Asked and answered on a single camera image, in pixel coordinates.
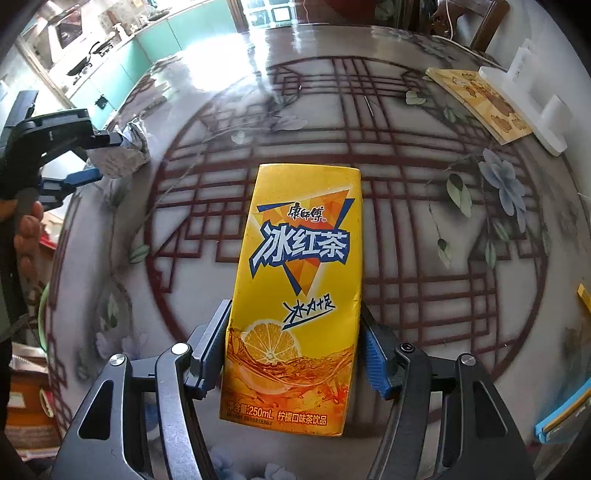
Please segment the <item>person's left hand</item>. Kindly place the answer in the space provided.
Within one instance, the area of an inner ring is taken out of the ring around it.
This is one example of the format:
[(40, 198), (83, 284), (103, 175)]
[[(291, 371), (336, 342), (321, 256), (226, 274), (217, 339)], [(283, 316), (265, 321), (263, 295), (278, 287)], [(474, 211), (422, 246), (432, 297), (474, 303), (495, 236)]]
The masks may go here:
[(19, 272), (30, 282), (36, 282), (39, 277), (37, 258), (40, 251), (43, 214), (43, 206), (39, 201), (35, 201), (31, 212), (21, 218), (14, 235), (13, 243)]

